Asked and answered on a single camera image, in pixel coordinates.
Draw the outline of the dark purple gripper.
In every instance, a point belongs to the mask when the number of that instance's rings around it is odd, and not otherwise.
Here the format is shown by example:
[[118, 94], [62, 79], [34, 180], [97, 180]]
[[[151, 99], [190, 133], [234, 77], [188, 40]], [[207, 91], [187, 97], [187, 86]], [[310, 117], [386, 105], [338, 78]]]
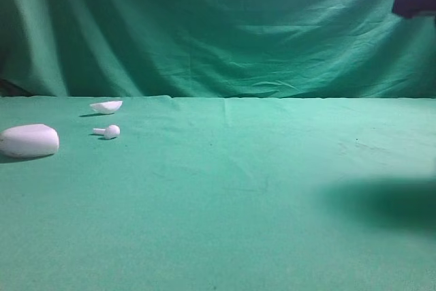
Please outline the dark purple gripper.
[[435, 16], [435, 0], [394, 0], [391, 12], [402, 18]]

